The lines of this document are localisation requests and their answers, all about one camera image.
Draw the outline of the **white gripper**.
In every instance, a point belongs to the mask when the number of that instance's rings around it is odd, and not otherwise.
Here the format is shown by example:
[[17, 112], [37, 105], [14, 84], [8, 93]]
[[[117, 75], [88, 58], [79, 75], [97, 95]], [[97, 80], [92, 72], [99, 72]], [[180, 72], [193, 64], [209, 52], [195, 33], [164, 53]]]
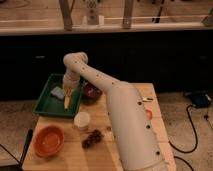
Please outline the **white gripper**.
[[78, 86], [80, 78], [71, 78], [70, 76], [68, 76], [67, 74], [65, 74], [63, 76], [63, 89], [67, 90], [67, 89], [75, 89]]

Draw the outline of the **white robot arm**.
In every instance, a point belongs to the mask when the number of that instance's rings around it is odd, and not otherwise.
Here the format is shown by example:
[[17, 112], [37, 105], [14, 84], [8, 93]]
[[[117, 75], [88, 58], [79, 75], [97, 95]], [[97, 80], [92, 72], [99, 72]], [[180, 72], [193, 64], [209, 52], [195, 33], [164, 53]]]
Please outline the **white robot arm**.
[[84, 52], [64, 56], [63, 89], [67, 96], [83, 77], [105, 93], [106, 106], [124, 171], [169, 171], [142, 95], [131, 83], [120, 81], [88, 65]]

